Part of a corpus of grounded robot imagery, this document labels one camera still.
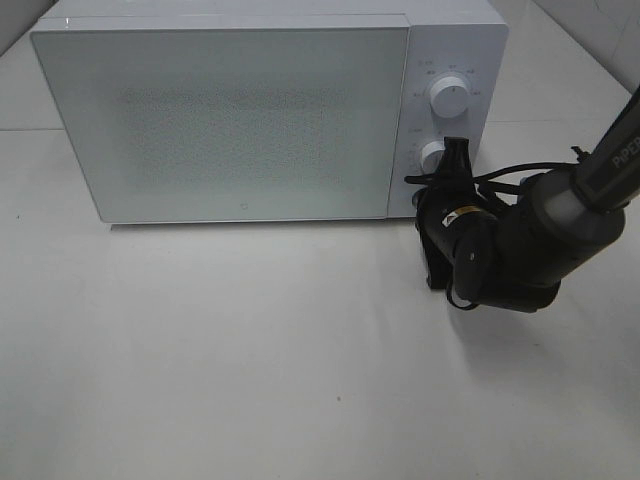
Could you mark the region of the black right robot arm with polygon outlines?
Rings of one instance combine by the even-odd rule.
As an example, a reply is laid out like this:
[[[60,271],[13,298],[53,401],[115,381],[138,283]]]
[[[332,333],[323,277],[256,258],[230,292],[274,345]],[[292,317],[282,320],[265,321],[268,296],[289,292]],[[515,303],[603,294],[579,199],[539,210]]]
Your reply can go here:
[[[436,169],[406,177],[427,285],[463,311],[534,313],[562,280],[613,244],[639,195],[639,96],[593,151],[574,163],[536,162],[475,175],[466,138],[447,137]]]

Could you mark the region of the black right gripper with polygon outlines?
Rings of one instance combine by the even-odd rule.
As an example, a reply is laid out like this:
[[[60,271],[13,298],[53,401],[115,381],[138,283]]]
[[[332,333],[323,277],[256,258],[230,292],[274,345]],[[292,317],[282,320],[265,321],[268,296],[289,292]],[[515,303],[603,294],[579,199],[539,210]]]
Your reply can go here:
[[[414,177],[418,230],[431,290],[445,290],[453,278],[459,240],[476,225],[495,222],[495,215],[476,193],[469,140],[445,137],[444,151],[432,174]]]

